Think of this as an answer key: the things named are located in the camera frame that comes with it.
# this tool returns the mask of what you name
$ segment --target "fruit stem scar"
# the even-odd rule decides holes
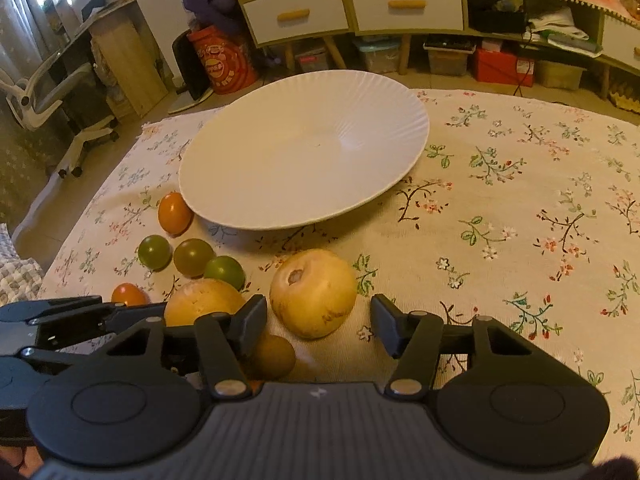
[[[293,285],[294,283],[297,283],[300,281],[300,278],[302,278],[302,273],[305,272],[302,269],[296,269],[294,270],[290,275],[289,278],[287,279],[287,281],[289,282],[289,285]]]

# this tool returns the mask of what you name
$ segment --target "green tomato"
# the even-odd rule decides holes
[[[138,246],[138,259],[147,269],[163,269],[171,261],[171,245],[160,235],[148,236]]]
[[[244,286],[244,270],[231,256],[218,256],[204,269],[205,278],[215,278],[227,282],[237,290]]]
[[[174,264],[187,278],[202,276],[207,262],[216,257],[211,246],[199,238],[190,238],[175,248]]]

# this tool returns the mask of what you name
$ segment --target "curtain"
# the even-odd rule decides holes
[[[0,68],[14,81],[31,76],[56,44],[36,0],[0,0]],[[11,232],[45,187],[47,168],[55,167],[68,147],[69,129],[56,115],[36,132],[28,132],[15,121],[0,93],[0,223]]]

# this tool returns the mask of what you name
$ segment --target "cabinet leg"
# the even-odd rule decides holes
[[[287,70],[291,73],[296,71],[296,58],[293,57],[293,43],[290,41],[284,46],[284,59],[287,64]]]
[[[344,60],[342,59],[342,54],[340,54],[338,47],[335,46],[334,37],[323,36],[322,39],[324,40],[324,44],[326,45],[327,50],[329,51],[329,54],[331,54],[331,57],[334,59],[335,65],[339,69],[345,70],[347,66],[345,65]]]
[[[411,47],[411,35],[403,34],[400,42],[400,63],[398,65],[398,73],[406,74],[406,67],[409,65],[409,48]]]
[[[604,64],[604,70],[602,72],[602,86],[600,88],[600,98],[606,100],[609,96],[609,70],[610,66]]]

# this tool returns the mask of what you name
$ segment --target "tile floor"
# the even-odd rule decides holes
[[[421,73],[410,69],[406,75],[392,73],[388,76],[409,88],[468,89],[509,95],[514,91],[513,86],[481,83],[470,75],[450,77]],[[201,105],[184,113],[221,107],[259,88],[262,84],[263,81],[260,80],[244,91],[232,95],[213,95]],[[619,110],[610,102],[601,100],[593,92],[593,89],[580,88],[574,92],[534,85],[532,88],[522,88],[522,94],[526,98],[560,102],[633,124],[640,124],[640,116]],[[21,257],[35,258],[43,269],[49,269],[62,242],[80,218],[84,208],[135,143],[142,124],[157,122],[167,117],[174,99],[175,93],[170,93],[143,119],[117,126],[116,130],[120,139],[117,142],[108,142],[91,150],[82,165],[84,172],[80,178],[71,176],[65,180],[60,180],[57,177],[52,178],[46,193],[41,194],[43,198],[38,204],[32,206],[30,214],[14,233],[14,244]]]

